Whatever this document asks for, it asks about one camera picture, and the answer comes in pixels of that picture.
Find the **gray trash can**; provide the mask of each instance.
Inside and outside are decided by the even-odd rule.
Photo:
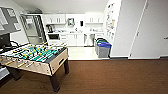
[[[98,43],[100,42],[107,42],[107,40],[103,39],[103,38],[98,38],[97,40],[95,40],[95,51],[96,51],[96,54],[98,55]]]
[[[98,58],[108,58],[110,53],[111,44],[108,42],[97,43]]]

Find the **door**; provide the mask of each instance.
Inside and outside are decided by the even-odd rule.
[[[129,59],[160,58],[168,37],[168,1],[147,0]]]

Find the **baseboard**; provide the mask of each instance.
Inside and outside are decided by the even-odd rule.
[[[161,56],[160,59],[168,59],[168,56]]]
[[[123,60],[123,59],[128,59],[128,57],[110,57],[108,56],[111,60]]]

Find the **refrigerator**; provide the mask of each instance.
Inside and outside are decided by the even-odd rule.
[[[21,20],[29,43],[40,44],[47,42],[40,15],[21,15]]]

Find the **cabinet handle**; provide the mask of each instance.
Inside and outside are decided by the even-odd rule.
[[[51,20],[51,23],[52,23],[52,19],[50,18],[50,20]]]

